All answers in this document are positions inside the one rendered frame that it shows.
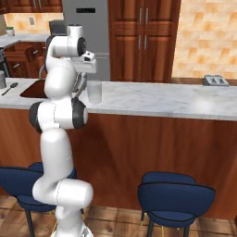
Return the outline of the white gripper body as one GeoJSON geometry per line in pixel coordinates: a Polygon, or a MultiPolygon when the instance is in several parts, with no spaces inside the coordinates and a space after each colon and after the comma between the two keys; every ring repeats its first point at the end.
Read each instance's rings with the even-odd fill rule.
{"type": "Polygon", "coordinates": [[[97,71],[97,61],[94,59],[92,62],[73,62],[77,72],[95,74],[97,71]]]}

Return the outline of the wooden dining counter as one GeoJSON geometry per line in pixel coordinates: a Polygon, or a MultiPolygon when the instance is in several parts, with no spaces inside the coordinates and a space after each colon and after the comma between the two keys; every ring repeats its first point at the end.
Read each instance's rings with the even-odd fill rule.
{"type": "Polygon", "coordinates": [[[95,205],[136,209],[144,173],[167,171],[215,189],[208,217],[237,216],[237,86],[106,81],[88,109],[68,135],[95,205]]]}

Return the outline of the clear drinking glass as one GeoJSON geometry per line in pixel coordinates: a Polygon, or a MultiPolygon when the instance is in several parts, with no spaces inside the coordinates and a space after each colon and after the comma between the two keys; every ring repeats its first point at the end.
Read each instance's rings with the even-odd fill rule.
{"type": "Polygon", "coordinates": [[[87,93],[89,102],[91,104],[99,104],[102,102],[102,82],[100,81],[88,81],[87,93]]]}

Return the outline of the grey fridge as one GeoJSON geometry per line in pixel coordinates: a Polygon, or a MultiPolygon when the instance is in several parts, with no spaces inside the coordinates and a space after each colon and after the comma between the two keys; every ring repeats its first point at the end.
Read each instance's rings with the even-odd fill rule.
{"type": "Polygon", "coordinates": [[[97,72],[92,81],[109,81],[109,36],[107,0],[62,0],[66,23],[82,25],[87,50],[95,54],[97,72]]]}

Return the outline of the black coffee machine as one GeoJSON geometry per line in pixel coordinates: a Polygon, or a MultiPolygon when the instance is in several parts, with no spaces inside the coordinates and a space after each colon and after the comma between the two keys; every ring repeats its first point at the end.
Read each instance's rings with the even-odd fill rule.
{"type": "Polygon", "coordinates": [[[54,19],[49,22],[50,33],[52,35],[66,36],[67,29],[63,19],[54,19]]]}

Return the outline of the brown sink basin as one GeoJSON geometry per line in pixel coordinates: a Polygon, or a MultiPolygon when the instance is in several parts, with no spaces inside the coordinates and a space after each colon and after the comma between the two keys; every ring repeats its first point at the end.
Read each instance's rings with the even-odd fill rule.
{"type": "Polygon", "coordinates": [[[20,96],[25,98],[46,98],[44,93],[45,80],[37,80],[30,85],[20,96]]]}

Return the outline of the wooden base cupboards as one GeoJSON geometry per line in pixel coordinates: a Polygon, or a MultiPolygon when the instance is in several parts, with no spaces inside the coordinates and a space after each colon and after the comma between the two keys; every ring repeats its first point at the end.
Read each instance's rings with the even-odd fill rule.
{"type": "Polygon", "coordinates": [[[4,49],[12,78],[39,77],[46,44],[43,42],[18,42],[4,49]]]}

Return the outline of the tall wooden cupboard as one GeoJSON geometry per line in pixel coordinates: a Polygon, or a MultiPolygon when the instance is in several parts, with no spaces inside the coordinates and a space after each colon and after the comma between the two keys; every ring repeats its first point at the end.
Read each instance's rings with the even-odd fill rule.
{"type": "Polygon", "coordinates": [[[107,0],[112,81],[171,82],[181,0],[107,0]]]}

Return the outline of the grey metal spoon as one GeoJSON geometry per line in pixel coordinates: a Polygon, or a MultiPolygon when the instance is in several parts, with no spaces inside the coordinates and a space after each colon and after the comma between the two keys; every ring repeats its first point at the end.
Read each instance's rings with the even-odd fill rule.
{"type": "Polygon", "coordinates": [[[10,84],[10,87],[5,91],[3,92],[1,95],[4,96],[8,91],[10,91],[11,89],[15,88],[18,86],[18,83],[17,82],[13,82],[10,84]]]}

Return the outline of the black oven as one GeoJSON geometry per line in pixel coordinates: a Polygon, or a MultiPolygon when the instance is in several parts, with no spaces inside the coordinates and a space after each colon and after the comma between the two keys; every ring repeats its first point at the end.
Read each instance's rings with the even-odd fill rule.
{"type": "Polygon", "coordinates": [[[2,47],[0,47],[0,70],[4,71],[4,73],[8,78],[11,77],[10,70],[6,60],[6,55],[2,47]]]}

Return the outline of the grey metal pot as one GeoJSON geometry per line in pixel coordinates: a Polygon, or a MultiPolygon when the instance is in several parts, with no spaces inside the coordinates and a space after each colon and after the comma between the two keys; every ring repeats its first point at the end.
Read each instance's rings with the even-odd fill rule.
{"type": "Polygon", "coordinates": [[[0,89],[6,88],[6,74],[0,70],[0,89]]]}

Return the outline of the silver toaster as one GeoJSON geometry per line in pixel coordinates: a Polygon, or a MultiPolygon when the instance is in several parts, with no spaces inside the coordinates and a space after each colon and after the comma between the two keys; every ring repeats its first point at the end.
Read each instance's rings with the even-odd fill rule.
{"type": "Polygon", "coordinates": [[[204,86],[222,86],[229,87],[229,83],[221,75],[205,75],[204,86]]]}

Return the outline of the blue bar stool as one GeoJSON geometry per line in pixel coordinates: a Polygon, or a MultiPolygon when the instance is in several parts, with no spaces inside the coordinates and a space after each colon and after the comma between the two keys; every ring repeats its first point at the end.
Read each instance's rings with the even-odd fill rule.
{"type": "Polygon", "coordinates": [[[0,167],[0,186],[9,195],[15,197],[19,205],[25,210],[26,219],[30,231],[30,237],[35,237],[31,212],[48,212],[56,209],[56,206],[41,203],[33,198],[33,184],[43,176],[44,166],[42,162],[23,167],[0,167]]]}
{"type": "Polygon", "coordinates": [[[216,190],[197,183],[187,174],[148,171],[144,173],[137,192],[144,215],[149,217],[146,237],[152,237],[154,224],[183,228],[183,237],[189,237],[190,226],[212,206],[216,190]]]}

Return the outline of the wooden wall cupboards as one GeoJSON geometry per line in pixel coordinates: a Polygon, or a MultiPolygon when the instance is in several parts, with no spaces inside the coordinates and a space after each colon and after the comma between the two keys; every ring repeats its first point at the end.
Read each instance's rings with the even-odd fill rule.
{"type": "Polygon", "coordinates": [[[62,12],[62,0],[0,0],[0,14],[62,12]]]}

